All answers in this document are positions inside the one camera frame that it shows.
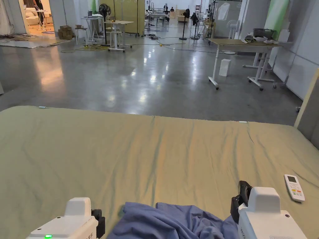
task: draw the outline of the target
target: white remote control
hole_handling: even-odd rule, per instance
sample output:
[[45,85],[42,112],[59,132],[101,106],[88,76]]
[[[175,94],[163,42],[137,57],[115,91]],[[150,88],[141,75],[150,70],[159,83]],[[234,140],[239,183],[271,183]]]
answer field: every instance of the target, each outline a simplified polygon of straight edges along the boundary
[[304,202],[305,195],[301,189],[300,183],[296,176],[285,174],[285,181],[288,191],[294,201]]

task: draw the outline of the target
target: rug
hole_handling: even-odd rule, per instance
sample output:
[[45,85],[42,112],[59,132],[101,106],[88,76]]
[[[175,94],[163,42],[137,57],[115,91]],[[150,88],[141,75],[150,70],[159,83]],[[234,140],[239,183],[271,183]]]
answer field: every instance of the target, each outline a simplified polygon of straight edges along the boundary
[[43,34],[51,34],[51,35],[55,35],[54,31],[47,31],[47,32],[42,32]]

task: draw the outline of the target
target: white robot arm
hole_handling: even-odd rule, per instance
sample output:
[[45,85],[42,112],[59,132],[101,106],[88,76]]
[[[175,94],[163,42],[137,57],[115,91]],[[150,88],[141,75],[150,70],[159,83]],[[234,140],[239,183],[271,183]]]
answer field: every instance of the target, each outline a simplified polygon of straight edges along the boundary
[[307,239],[292,216],[280,210],[274,188],[251,187],[239,182],[239,195],[232,198],[231,215],[240,239]]
[[64,216],[35,229],[27,239],[97,239],[104,234],[102,211],[91,210],[89,198],[73,198],[67,202]]
[[[292,216],[280,210],[274,188],[251,187],[240,181],[230,212],[240,239],[307,239]],[[104,234],[102,211],[91,210],[89,198],[73,198],[67,202],[64,216],[35,229],[27,239],[97,239]]]

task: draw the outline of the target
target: bed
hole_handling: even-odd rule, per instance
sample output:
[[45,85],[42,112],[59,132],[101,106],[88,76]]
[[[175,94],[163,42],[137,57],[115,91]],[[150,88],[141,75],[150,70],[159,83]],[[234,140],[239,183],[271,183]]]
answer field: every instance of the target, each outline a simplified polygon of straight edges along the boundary
[[[73,197],[90,197],[103,210],[106,235],[127,201],[196,205],[225,219],[238,181],[246,180],[274,187],[282,209],[318,238],[319,151],[298,127],[7,109],[0,112],[1,237],[27,237],[63,215]],[[304,203],[290,199],[284,174],[298,176]]]

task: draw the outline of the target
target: stacked cardboard boxes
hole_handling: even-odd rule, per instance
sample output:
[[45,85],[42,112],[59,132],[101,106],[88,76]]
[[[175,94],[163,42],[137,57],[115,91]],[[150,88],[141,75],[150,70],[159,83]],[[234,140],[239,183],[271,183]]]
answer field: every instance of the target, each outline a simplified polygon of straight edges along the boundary
[[75,37],[72,28],[70,26],[61,26],[58,32],[59,38],[64,40],[71,40]]

